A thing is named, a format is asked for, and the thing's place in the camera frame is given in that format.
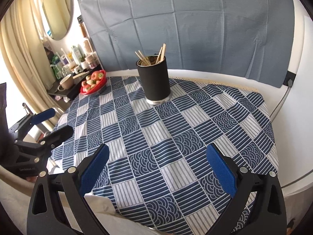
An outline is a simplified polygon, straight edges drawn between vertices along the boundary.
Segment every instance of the blue textured pad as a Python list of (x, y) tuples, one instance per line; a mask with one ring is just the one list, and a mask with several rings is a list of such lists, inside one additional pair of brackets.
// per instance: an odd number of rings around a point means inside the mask
[(103, 171), (109, 156), (109, 147), (107, 145), (103, 145), (103, 147), (97, 153), (97, 156), (93, 158), (83, 175), (80, 177), (80, 196), (83, 197), (86, 193), (91, 192), (92, 188), (96, 184), (98, 177)]
[(31, 124), (32, 125), (37, 125), (37, 124), (40, 124), (42, 123), (43, 121), (46, 121), (52, 117), (55, 116), (55, 110), (54, 109), (48, 109), (48, 110), (45, 110), (37, 115), (34, 115), (32, 117), (32, 121), (31, 121)]
[(215, 172), (224, 192), (234, 197), (237, 191), (236, 178), (212, 144), (207, 147), (207, 160)]

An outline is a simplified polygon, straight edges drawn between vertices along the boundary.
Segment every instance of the oval mirror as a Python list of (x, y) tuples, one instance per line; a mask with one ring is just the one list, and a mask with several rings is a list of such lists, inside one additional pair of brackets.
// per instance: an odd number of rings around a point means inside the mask
[(72, 20), (72, 0), (43, 0), (42, 8), (45, 31), (56, 41), (63, 39)]

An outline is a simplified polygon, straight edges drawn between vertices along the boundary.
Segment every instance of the gray cloth backdrop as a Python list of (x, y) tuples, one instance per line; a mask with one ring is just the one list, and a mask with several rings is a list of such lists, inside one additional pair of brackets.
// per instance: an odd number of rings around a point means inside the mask
[(281, 87), (294, 36), (293, 0), (78, 0), (107, 71), (135, 69), (135, 51), (169, 69), (230, 74)]

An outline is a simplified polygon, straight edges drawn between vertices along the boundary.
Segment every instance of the fruit bowl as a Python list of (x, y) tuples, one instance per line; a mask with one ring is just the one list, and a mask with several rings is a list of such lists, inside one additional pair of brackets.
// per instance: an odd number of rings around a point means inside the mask
[(100, 80), (99, 84), (96, 85), (96, 86), (95, 86), (94, 88), (92, 88), (91, 90), (89, 90), (88, 92), (85, 92), (85, 91), (83, 90), (83, 87), (81, 87), (81, 88), (80, 88), (80, 93), (81, 93), (82, 95), (87, 96), (87, 95), (94, 94), (94, 93), (98, 92), (102, 87), (105, 86), (105, 84), (106, 84), (106, 82), (107, 82), (107, 79), (106, 79), (106, 76), (105, 76), (105, 75), (106, 75), (106, 72), (105, 72), (104, 70), (100, 70), (100, 72), (102, 72), (102, 73), (104, 74), (104, 77)]

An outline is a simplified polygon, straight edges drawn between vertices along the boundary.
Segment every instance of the checkered tablecloth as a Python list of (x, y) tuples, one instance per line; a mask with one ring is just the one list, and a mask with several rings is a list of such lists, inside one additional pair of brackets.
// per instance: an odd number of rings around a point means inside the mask
[[(111, 77), (100, 95), (79, 95), (60, 118), (74, 135), (53, 151), (66, 170), (101, 143), (110, 159), (93, 193), (116, 211), (173, 234), (205, 234), (230, 200), (206, 160), (214, 142), (255, 173), (277, 172), (272, 125), (259, 93), (170, 79), (173, 96), (159, 106), (144, 98), (139, 77)], [(248, 217), (255, 194), (237, 224)]]

